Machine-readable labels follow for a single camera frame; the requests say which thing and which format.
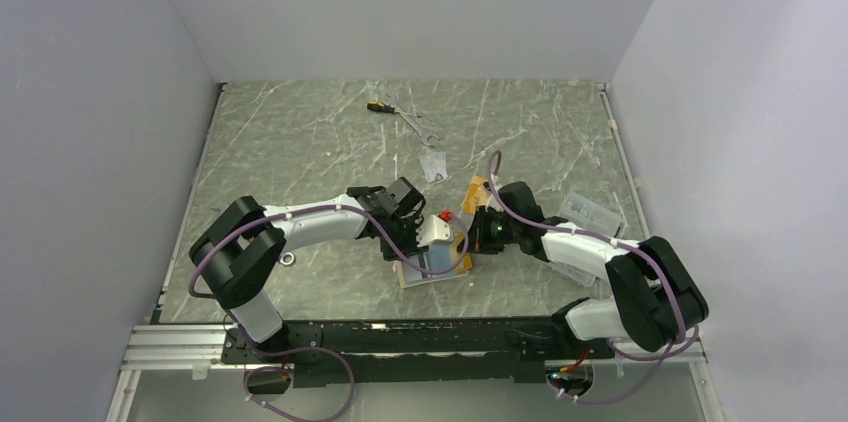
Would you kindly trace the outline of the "beige leather card holder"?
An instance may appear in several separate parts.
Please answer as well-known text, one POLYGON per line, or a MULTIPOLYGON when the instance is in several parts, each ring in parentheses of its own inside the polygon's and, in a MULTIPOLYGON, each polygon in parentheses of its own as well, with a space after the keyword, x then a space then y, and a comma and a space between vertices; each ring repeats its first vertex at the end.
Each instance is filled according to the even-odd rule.
POLYGON ((435 242, 426 252, 410 256, 410 261, 418 270, 402 261, 395 261, 394 271, 400 287, 406 289, 467 276, 473 267, 473 261, 470 254, 459 258, 463 242, 463 237, 450 243, 435 242))

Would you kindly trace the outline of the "white printed credit card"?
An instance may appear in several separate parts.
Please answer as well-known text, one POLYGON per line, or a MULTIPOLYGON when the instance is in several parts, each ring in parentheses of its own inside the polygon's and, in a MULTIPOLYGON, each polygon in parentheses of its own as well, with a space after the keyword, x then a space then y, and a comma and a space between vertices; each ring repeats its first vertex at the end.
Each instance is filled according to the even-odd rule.
POLYGON ((439 182, 448 178, 444 152, 426 152, 419 156, 419 162, 427 182, 439 182))

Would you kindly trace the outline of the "blue credit card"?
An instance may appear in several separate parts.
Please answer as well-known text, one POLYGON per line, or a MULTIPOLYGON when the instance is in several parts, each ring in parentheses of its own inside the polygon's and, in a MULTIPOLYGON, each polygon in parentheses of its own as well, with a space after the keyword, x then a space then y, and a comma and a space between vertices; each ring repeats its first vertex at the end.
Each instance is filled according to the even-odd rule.
POLYGON ((447 272, 451 267, 451 257, 448 252, 430 250, 426 253, 416 254, 410 260, 418 267, 418 270, 406 263, 400 263, 402 274, 399 276, 399 281, 404 286, 419 285, 450 276, 450 273, 447 272))

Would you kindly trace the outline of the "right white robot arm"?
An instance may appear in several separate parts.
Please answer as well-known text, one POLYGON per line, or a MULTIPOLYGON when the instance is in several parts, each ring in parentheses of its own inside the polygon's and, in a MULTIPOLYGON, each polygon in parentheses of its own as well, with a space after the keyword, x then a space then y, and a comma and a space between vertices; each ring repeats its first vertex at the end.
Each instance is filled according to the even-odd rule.
POLYGON ((608 339, 656 352, 709 315, 706 299, 668 240, 616 239, 568 218, 546 217, 524 182, 510 183, 476 206, 469 238, 473 253, 497 254, 515 244, 561 273, 582 271, 609 285, 610 296, 578 299, 552 315, 551 343, 564 357, 608 339))

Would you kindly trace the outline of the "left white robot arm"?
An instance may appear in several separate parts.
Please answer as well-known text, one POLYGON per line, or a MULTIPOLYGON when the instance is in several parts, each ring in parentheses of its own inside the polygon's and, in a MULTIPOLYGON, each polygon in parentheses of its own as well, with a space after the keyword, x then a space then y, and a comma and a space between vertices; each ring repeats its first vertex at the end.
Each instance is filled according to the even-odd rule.
POLYGON ((191 246, 189 293, 215 300, 246 332, 248 349, 261 361, 275 361, 286 351, 289 329, 264 287, 281 256, 363 238, 378 239, 386 261, 419 254, 425 205, 424 195, 404 177, 387 187, 349 187, 329 200, 293 206, 240 197, 191 246))

